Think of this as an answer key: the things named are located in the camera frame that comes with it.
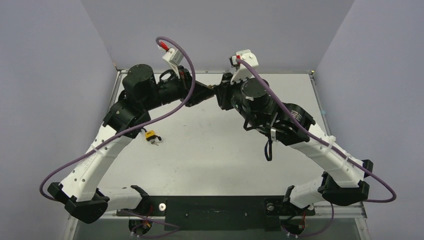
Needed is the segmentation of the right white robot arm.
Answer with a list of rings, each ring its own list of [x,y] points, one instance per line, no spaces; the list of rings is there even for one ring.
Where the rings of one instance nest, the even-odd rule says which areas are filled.
[[[291,185],[282,199],[283,209],[294,214],[299,209],[327,201],[349,206],[368,199],[368,174],[356,165],[372,171],[370,160],[350,163],[334,151],[335,137],[327,135],[314,118],[299,105],[285,103],[285,113],[276,100],[255,78],[231,83],[231,73],[222,76],[213,87],[222,110],[235,109],[243,118],[246,131],[256,130],[268,143],[280,142],[295,149],[320,166],[323,174],[302,185]]]

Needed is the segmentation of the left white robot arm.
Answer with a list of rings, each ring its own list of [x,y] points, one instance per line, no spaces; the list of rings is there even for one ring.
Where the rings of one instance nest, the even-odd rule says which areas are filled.
[[[183,66],[167,70],[167,78],[155,79],[147,64],[131,67],[122,80],[123,91],[104,117],[87,157],[60,182],[48,186],[48,193],[64,205],[74,218],[91,224],[105,212],[132,210],[145,214],[150,197],[137,185],[100,188],[99,183],[120,152],[140,133],[137,125],[151,123],[150,110],[181,101],[192,107],[214,96],[211,86],[195,81]]]

